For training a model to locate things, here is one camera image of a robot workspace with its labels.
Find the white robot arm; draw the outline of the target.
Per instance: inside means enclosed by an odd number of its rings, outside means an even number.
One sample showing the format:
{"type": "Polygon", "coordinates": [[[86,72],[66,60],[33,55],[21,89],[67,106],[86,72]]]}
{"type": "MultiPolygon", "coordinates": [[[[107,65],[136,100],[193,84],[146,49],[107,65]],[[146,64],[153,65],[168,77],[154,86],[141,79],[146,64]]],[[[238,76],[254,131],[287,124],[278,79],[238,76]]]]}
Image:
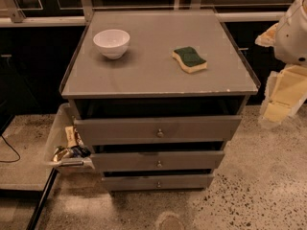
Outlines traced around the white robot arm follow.
{"type": "Polygon", "coordinates": [[[274,56],[285,63],[279,73],[271,71],[260,108],[259,123],[273,128],[293,117],[307,99],[307,0],[295,0],[255,43],[273,47],[274,56]]]}

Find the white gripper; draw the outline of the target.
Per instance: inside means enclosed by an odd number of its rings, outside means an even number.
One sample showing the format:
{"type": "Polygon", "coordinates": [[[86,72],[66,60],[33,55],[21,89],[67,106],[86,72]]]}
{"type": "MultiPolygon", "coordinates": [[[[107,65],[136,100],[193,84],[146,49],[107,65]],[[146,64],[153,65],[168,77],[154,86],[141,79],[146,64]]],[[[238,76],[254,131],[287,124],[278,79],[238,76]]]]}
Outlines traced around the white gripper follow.
{"type": "MultiPolygon", "coordinates": [[[[258,35],[255,43],[273,47],[278,24],[258,35]]],[[[272,71],[267,79],[265,99],[261,104],[258,123],[262,128],[279,126],[292,111],[298,111],[306,100],[307,68],[287,64],[279,73],[272,71]]]]}

